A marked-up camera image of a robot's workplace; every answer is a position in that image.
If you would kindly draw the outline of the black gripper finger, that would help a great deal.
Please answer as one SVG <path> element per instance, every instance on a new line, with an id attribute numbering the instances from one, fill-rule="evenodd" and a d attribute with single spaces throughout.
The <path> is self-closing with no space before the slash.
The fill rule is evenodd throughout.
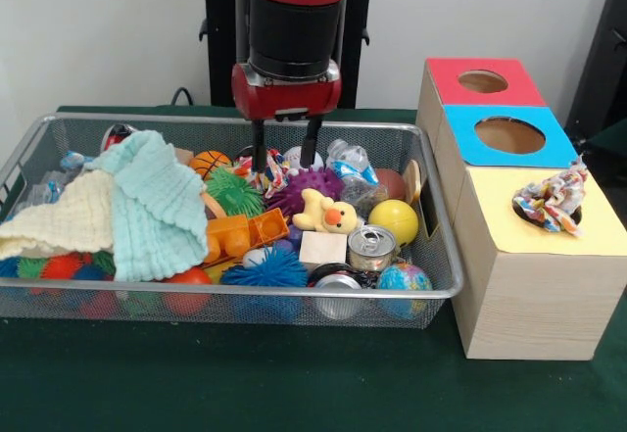
<path id="1" fill-rule="evenodd" d="M 302 168 L 309 168 L 315 161 L 317 137 L 320 128 L 321 116 L 312 116 L 309 119 L 306 136 L 301 148 L 300 166 Z"/>
<path id="2" fill-rule="evenodd" d="M 258 175 L 262 176 L 265 173 L 266 167 L 266 147 L 265 147 L 265 121 L 253 120 L 253 163 L 252 170 Z"/>

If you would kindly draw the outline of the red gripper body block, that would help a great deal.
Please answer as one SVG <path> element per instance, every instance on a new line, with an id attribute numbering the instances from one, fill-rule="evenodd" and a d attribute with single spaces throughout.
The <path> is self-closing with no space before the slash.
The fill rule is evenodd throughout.
<path id="1" fill-rule="evenodd" d="M 236 108 L 247 120 L 273 120 L 282 116 L 311 117 L 336 109 L 342 81 L 338 65 L 312 80 L 285 81 L 264 76 L 248 63 L 236 64 L 231 89 Z"/>

